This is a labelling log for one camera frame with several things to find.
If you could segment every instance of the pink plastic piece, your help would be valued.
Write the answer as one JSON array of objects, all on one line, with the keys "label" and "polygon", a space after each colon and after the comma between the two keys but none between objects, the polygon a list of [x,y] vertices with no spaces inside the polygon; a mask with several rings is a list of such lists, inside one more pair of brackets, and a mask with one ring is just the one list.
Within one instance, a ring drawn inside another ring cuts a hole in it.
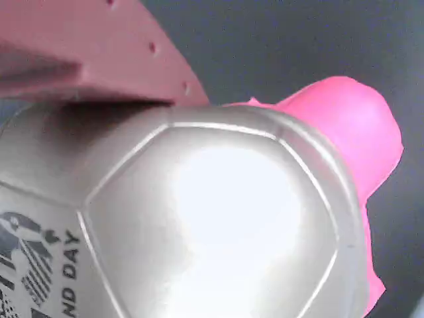
[{"label": "pink plastic piece", "polygon": [[385,287],[372,264],[366,201],[397,166],[403,151],[399,127],[386,101],[371,87],[350,78],[333,77],[307,86],[275,105],[255,99],[248,104],[275,109],[308,123],[327,136],[344,158],[357,188],[365,226],[370,284],[367,314]]},{"label": "pink plastic piece", "polygon": [[139,0],[0,1],[0,97],[207,103]]}]

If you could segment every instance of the pink object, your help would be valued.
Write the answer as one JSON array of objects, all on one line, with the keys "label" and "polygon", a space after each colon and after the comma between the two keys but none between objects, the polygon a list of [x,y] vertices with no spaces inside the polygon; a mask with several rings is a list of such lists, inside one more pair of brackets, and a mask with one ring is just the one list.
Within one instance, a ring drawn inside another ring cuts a hole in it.
[{"label": "pink object", "polygon": [[139,0],[0,1],[0,97],[207,104]]},{"label": "pink object", "polygon": [[344,158],[356,185],[365,226],[370,284],[367,314],[385,287],[372,265],[366,201],[397,166],[403,151],[399,127],[386,101],[371,87],[350,78],[332,77],[275,105],[255,99],[248,104],[275,109],[308,123],[327,136]]}]

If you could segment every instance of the printed graphic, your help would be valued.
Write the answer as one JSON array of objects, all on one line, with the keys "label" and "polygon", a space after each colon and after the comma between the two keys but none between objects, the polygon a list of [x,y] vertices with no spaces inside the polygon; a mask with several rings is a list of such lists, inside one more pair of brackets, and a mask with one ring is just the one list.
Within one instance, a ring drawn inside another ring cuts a hole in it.
[{"label": "printed graphic", "polygon": [[16,308],[12,305],[11,300],[5,293],[0,290],[0,317],[19,318]]},{"label": "printed graphic", "polygon": [[43,230],[24,215],[0,214],[0,284],[11,291],[22,284],[40,307],[52,285],[53,256],[48,249],[59,241],[53,230]]}]

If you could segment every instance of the shiny surface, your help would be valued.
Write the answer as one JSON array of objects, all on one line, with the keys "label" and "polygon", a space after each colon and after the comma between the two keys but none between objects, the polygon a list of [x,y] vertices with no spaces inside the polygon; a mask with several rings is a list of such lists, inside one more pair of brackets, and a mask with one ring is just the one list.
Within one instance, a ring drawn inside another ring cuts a hole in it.
[{"label": "shiny surface", "polygon": [[32,198],[78,221],[78,299],[96,286],[79,315],[104,317],[106,302],[120,318],[362,317],[357,198],[323,137],[252,107],[121,115],[40,107],[0,137],[2,188],[22,213],[60,219]]}]

